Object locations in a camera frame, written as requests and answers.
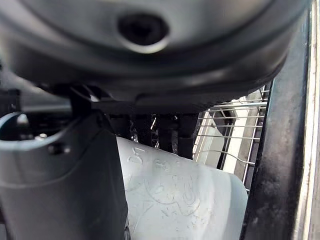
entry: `gray plastic part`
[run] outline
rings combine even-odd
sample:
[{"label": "gray plastic part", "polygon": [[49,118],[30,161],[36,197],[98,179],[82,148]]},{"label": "gray plastic part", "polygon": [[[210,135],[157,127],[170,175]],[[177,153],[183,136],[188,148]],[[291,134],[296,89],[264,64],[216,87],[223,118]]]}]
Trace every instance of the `gray plastic part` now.
[{"label": "gray plastic part", "polygon": [[233,174],[117,138],[135,240],[237,240],[248,195]]}]

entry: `metal rod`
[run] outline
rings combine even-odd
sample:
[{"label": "metal rod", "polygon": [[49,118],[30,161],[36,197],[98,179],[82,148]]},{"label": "metal rod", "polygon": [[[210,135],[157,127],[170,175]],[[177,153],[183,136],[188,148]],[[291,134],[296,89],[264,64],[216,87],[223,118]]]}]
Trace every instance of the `metal rod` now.
[{"label": "metal rod", "polygon": [[199,119],[255,119],[264,118],[265,116],[227,116],[227,117],[199,117]]},{"label": "metal rod", "polygon": [[225,138],[225,139],[249,139],[249,140],[260,140],[258,137],[240,137],[240,136],[219,136],[219,135],[198,135],[200,137],[215,137],[215,138]]},{"label": "metal rod", "polygon": [[235,105],[233,107],[230,107],[230,108],[223,108],[223,107],[220,107],[219,109],[209,109],[209,110],[206,110],[205,112],[208,112],[208,113],[213,113],[213,112],[219,112],[219,111],[234,111],[234,110],[254,110],[254,109],[257,109],[257,108],[260,108],[260,109],[266,109],[267,107],[266,106],[252,106],[252,107],[243,107],[242,105]]},{"label": "metal rod", "polygon": [[[255,120],[255,124],[254,125],[257,125],[258,123],[258,118]],[[256,135],[256,128],[253,129],[253,133],[252,133],[252,137],[254,138],[255,135]],[[248,157],[247,157],[247,161],[249,161],[249,159],[251,158],[251,154],[252,154],[252,148],[253,148],[253,145],[254,145],[254,141],[251,140],[250,141],[250,148],[249,148],[249,153],[248,153]],[[242,182],[243,184],[245,184],[245,181],[246,181],[246,178],[247,178],[247,172],[248,172],[248,165],[245,166],[245,169],[244,169],[244,173],[243,173],[243,177],[242,177]]]},{"label": "metal rod", "polygon": [[257,106],[267,106],[267,102],[249,102],[249,103],[244,103],[244,104],[232,104],[232,103],[225,103],[225,104],[220,104],[220,105],[215,105],[211,109],[219,109],[219,108],[234,108],[236,106],[241,106],[241,107],[257,107]]},{"label": "metal rod", "polygon": [[242,159],[238,158],[237,156],[227,152],[227,151],[221,151],[221,150],[203,150],[203,151],[198,151],[198,152],[195,152],[193,153],[194,155],[195,154],[200,154],[200,153],[206,153],[206,152],[217,152],[217,153],[222,153],[222,154],[227,154],[227,155],[230,155],[231,157],[237,159],[239,162],[241,163],[244,163],[244,164],[248,164],[248,165],[252,165],[254,166],[255,163],[254,162],[250,162],[250,161],[243,161]]},{"label": "metal rod", "polygon": [[262,128],[263,126],[251,126],[251,125],[200,125],[199,127],[212,127],[212,128],[217,128],[217,127],[220,127],[220,128]]}]

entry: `metal wire rack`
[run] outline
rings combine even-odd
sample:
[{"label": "metal wire rack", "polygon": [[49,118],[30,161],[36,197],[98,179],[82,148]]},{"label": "metal wire rack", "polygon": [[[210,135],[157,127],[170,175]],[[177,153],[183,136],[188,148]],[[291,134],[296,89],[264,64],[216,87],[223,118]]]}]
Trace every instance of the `metal wire rack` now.
[{"label": "metal wire rack", "polygon": [[270,85],[199,115],[193,160],[233,173],[250,191]]}]

